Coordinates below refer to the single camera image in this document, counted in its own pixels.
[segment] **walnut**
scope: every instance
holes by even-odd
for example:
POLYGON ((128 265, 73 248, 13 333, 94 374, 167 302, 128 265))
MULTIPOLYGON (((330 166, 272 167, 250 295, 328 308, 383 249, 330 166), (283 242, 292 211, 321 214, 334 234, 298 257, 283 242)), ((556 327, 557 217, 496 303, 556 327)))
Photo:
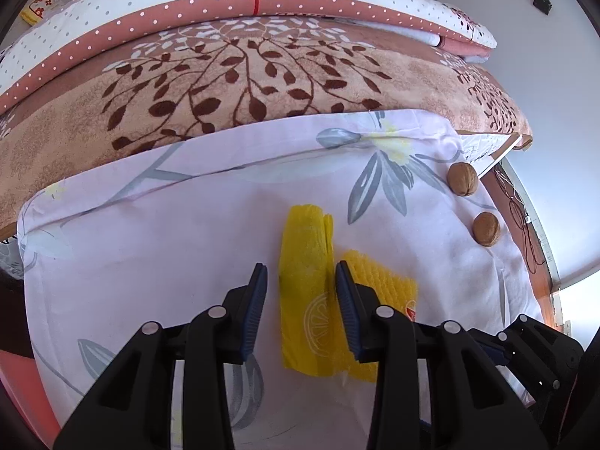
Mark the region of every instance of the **walnut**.
POLYGON ((484 211, 473 221, 473 237, 480 245, 491 247, 500 238, 500 223, 492 214, 484 211))
POLYGON ((479 185, 475 168, 467 162, 453 163, 448 169, 446 180, 456 196, 471 196, 479 185))

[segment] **yellow mesh cloth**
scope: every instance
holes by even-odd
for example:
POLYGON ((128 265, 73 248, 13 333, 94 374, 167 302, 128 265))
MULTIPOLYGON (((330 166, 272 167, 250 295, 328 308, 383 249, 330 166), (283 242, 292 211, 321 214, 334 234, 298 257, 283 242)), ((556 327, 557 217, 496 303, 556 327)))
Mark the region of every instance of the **yellow mesh cloth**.
MULTIPOLYGON (((367 381, 377 364, 359 364, 348 349, 335 297, 333 219, 315 205, 290 209, 281 242, 279 286, 284 366, 328 377, 340 371, 367 381)), ((355 282, 373 287, 380 302, 415 319, 417 285, 369 256, 348 250, 355 282)))

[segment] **white polka dot fabric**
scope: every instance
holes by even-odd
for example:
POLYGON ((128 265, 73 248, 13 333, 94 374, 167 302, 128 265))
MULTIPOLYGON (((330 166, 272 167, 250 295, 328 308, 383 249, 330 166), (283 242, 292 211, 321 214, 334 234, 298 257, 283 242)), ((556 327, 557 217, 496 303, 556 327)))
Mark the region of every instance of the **white polka dot fabric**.
POLYGON ((496 47, 491 33, 435 0, 73 0, 24 34, 0 62, 0 113, 100 52, 148 33, 251 15, 322 15, 392 24, 496 47))

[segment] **silver screw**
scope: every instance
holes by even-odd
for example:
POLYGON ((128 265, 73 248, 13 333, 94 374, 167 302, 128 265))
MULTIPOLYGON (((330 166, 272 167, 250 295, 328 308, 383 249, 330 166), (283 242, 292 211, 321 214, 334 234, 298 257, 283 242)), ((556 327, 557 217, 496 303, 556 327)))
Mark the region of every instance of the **silver screw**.
POLYGON ((448 333, 456 334, 460 332, 461 326, 456 321, 447 321, 444 323, 444 329, 448 333))
POLYGON ((156 321, 148 321, 142 326, 142 333, 144 335, 154 335, 158 331, 158 323, 156 321))
POLYGON ((381 305, 375 310, 375 313, 381 318, 391 318, 394 316, 394 309, 386 305, 381 305))
POLYGON ((227 309, 224 306, 213 306, 208 310, 208 315, 211 318, 223 318, 227 314, 227 309))

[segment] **wall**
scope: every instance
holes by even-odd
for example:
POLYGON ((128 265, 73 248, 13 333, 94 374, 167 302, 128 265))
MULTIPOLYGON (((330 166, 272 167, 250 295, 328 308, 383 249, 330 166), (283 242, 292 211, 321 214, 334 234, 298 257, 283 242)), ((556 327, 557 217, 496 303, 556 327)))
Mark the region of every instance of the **wall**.
POLYGON ((571 320, 572 336, 587 348, 600 326, 600 272, 560 292, 563 320, 571 320))
POLYGON ((508 159, 548 237, 563 284, 600 267, 600 37, 575 0, 440 0, 487 26, 498 48, 486 67, 533 128, 508 159))

